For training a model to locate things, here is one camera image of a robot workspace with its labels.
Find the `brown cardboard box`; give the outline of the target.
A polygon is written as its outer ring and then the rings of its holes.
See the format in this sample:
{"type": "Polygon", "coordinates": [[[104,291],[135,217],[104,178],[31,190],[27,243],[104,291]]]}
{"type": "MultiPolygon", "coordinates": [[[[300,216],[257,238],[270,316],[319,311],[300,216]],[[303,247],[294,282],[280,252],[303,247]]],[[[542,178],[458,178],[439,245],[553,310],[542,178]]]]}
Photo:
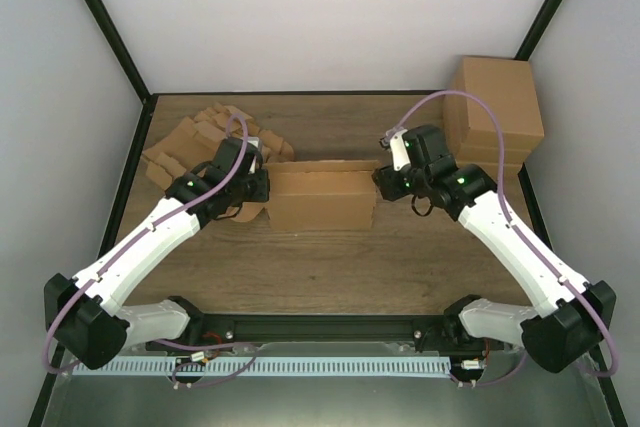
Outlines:
{"type": "Polygon", "coordinates": [[[363,231],[373,224],[377,160],[271,163],[266,211],[274,231],[363,231]]]}

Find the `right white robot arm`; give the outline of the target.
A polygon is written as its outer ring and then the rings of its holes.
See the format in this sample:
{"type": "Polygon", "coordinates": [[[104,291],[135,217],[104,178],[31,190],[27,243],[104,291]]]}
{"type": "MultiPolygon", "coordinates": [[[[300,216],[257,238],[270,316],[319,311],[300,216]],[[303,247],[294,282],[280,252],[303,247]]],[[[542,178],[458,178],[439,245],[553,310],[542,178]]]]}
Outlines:
{"type": "Polygon", "coordinates": [[[387,201],[426,199],[473,234],[525,292],[527,306],[468,295],[445,311],[444,336],[458,350],[479,338],[523,348],[559,373],[604,340],[616,304],[604,281],[592,283],[561,261],[506,202],[480,167],[458,167],[441,129],[423,125],[383,137],[391,164],[372,179],[387,201]]]}

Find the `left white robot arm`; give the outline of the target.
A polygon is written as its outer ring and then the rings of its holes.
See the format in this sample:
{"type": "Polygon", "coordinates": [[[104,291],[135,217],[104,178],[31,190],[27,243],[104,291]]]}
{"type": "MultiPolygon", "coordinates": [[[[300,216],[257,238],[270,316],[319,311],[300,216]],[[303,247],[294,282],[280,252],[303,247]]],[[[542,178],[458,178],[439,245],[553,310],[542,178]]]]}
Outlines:
{"type": "Polygon", "coordinates": [[[204,339],[204,315],[191,302],[180,296],[148,305],[125,302],[207,224],[236,217],[246,203],[268,201],[261,147],[257,137],[224,139],[212,160],[176,178],[144,221],[104,256],[71,278],[54,275],[44,287],[46,341],[89,369],[148,342],[195,350],[204,339]]]}

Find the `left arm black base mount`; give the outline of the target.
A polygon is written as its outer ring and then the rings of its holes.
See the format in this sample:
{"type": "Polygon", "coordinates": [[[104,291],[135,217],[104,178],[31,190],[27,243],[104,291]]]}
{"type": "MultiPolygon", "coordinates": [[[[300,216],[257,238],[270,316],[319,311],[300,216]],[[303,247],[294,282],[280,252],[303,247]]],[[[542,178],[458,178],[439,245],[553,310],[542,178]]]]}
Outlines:
{"type": "Polygon", "coordinates": [[[235,330],[235,322],[230,316],[205,314],[199,320],[190,321],[179,337],[168,339],[169,344],[150,341],[144,347],[147,351],[192,353],[211,345],[233,343],[235,330]]]}

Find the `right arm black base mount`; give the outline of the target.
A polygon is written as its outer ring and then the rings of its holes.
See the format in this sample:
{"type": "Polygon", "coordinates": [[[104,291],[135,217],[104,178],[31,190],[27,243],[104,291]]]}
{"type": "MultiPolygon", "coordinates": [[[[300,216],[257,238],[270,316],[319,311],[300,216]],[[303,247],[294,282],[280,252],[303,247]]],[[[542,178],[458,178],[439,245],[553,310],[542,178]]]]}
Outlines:
{"type": "Polygon", "coordinates": [[[440,315],[419,316],[411,321],[414,349],[417,352],[436,351],[444,355],[478,353],[487,347],[483,338],[471,336],[462,326],[459,314],[479,295],[462,297],[440,315]]]}

